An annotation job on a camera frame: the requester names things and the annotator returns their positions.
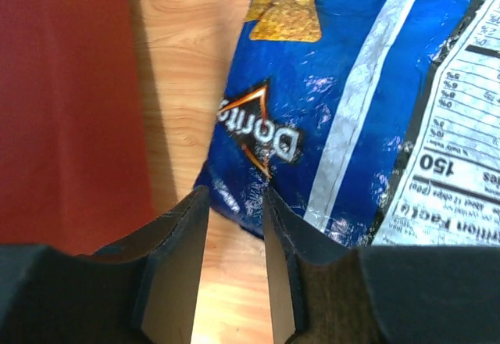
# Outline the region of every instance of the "doritos bag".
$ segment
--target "doritos bag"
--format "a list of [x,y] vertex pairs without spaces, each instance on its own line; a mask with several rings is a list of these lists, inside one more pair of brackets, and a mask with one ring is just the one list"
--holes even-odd
[[500,0],[252,0],[197,185],[346,246],[500,245]]

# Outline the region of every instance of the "wood grain surface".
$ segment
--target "wood grain surface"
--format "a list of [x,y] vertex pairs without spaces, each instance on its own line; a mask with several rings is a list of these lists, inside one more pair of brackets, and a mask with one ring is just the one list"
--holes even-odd
[[[250,0],[130,0],[157,213],[192,188]],[[194,344],[271,343],[263,242],[211,213]]]

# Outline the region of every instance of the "black plastic part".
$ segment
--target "black plastic part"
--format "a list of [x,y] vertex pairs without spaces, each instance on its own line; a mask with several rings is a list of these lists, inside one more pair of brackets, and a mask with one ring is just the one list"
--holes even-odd
[[346,249],[272,189],[264,237],[275,344],[500,342],[500,249]]
[[205,187],[93,256],[0,246],[0,342],[190,343],[209,216]]

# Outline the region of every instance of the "nutrition facts label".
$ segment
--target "nutrition facts label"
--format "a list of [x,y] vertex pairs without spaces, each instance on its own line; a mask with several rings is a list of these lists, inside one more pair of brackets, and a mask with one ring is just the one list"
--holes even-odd
[[500,0],[438,67],[419,136],[372,245],[500,245]]

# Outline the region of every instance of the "red surface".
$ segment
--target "red surface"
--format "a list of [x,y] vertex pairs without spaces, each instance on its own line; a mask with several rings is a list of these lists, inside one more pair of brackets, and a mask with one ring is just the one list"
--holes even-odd
[[128,0],[2,0],[0,242],[91,253],[153,218]]

